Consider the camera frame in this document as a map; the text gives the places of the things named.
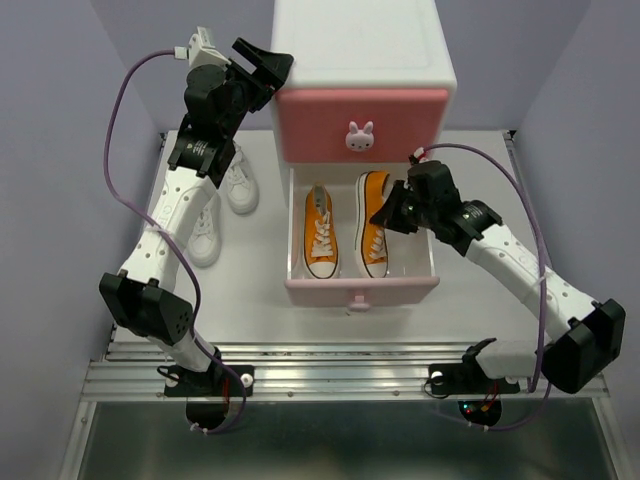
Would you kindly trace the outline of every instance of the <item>cabinet top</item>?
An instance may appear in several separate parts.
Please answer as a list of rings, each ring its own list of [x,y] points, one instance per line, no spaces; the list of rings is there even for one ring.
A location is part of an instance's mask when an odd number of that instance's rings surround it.
[[[276,0],[271,50],[285,88],[456,88],[433,0]]]

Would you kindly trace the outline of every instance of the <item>pink drawer front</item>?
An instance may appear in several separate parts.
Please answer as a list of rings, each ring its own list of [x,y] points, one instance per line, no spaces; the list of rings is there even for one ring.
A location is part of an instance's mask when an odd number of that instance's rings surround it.
[[[290,89],[276,95],[280,142],[289,163],[406,162],[436,140],[445,89]],[[350,122],[372,122],[372,146],[348,148]]]
[[[371,307],[420,303],[440,283],[439,277],[288,279],[294,305],[343,307],[365,312]]]

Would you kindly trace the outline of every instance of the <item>open drawer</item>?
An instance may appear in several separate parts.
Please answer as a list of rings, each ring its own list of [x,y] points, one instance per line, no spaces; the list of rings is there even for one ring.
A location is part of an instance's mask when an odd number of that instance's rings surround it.
[[[388,273],[363,278],[356,264],[356,180],[370,170],[386,170],[390,181],[406,177],[407,164],[293,164],[289,171],[289,243],[285,286],[295,305],[345,306],[366,311],[373,306],[420,302],[440,279],[435,276],[426,231],[403,235],[387,231]],[[333,219],[340,257],[337,278],[316,279],[306,270],[303,254],[305,199],[316,182],[324,183],[333,202]]]

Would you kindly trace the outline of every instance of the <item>black bracket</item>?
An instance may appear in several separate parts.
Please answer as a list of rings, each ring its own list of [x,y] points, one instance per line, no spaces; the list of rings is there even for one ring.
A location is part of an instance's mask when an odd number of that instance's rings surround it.
[[[148,284],[105,273],[100,294],[116,323],[139,337],[153,337],[169,346],[184,338],[193,328],[193,309],[186,300],[160,288],[157,280]]]
[[[195,170],[219,187],[235,155],[233,137],[248,113],[262,109],[286,82],[293,57],[273,53],[238,38],[232,47],[255,70],[230,59],[226,67],[201,65],[187,75],[182,119],[169,168]]]
[[[476,356],[480,351],[494,342],[489,338],[469,347],[462,356],[461,363],[434,363],[429,365],[431,392],[434,395],[481,395],[491,391],[496,385],[500,394],[520,392],[520,385],[509,383],[504,378],[497,380],[487,377]]]
[[[231,370],[236,372],[239,377],[244,374],[251,375],[255,378],[255,367],[253,365],[227,365]],[[162,376],[167,379],[164,387],[164,396],[170,398],[188,398],[188,397],[219,397],[223,396],[223,386],[225,380],[229,380],[229,396],[241,397],[242,388],[238,381],[228,374],[217,364],[212,363],[206,372],[193,372],[186,370],[178,365],[168,367],[159,367]],[[253,395],[253,384],[245,387],[247,397]]]
[[[229,406],[220,402],[187,402],[185,407],[187,420],[207,430],[214,430],[222,425],[228,414]]]

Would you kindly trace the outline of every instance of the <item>white shoelace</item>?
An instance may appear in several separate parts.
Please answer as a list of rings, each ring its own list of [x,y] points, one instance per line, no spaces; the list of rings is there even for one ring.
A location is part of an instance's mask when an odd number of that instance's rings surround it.
[[[193,229],[193,235],[206,235],[211,231],[211,215],[209,214],[209,209],[205,208],[202,212],[200,212],[200,216],[198,217],[198,221],[196,222],[196,226]]]
[[[232,165],[231,167],[229,167],[229,170],[227,170],[227,174],[229,175],[228,181],[230,185],[244,185],[247,186],[248,182],[247,182],[247,177],[244,175],[244,172],[242,171],[242,169],[240,168],[239,165],[240,162],[238,162],[235,165]]]
[[[331,230],[331,212],[327,212],[322,217],[322,223],[316,220],[316,240],[313,242],[313,248],[311,249],[311,256],[317,257],[330,257],[333,255],[331,249],[331,239],[329,238],[329,232]]]
[[[387,249],[384,243],[384,230],[376,229],[376,236],[371,244],[372,252],[369,253],[369,257],[372,260],[378,260],[379,258],[385,258],[387,256]]]

